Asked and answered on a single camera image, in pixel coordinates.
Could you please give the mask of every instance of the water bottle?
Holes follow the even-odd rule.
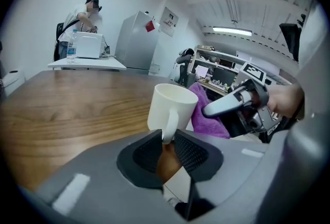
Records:
[[[72,35],[70,36],[69,42],[68,42],[68,51],[67,51],[67,60],[68,64],[72,65],[76,63],[76,51],[77,51],[77,36],[76,33],[77,30],[74,29],[72,32]]]

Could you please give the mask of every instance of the computer screen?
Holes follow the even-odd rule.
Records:
[[[233,83],[236,73],[227,71],[225,69],[216,68],[213,73],[212,79],[219,80],[223,84],[228,84],[229,86]]]

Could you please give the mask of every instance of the mug handle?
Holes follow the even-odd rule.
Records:
[[[169,144],[172,141],[178,124],[179,124],[179,115],[175,109],[171,108],[167,126],[165,130],[162,130],[161,133],[161,139],[163,144]]]

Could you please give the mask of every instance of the ceiling light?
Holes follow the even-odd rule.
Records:
[[[252,31],[246,29],[213,27],[213,30],[217,32],[235,33],[246,36],[252,36]]]

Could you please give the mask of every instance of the purple towel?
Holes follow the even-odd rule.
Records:
[[[199,83],[194,83],[189,90],[198,96],[197,106],[191,116],[191,123],[194,127],[194,132],[229,139],[229,132],[219,118],[204,117],[202,108],[209,104],[210,101],[207,98],[203,87]]]

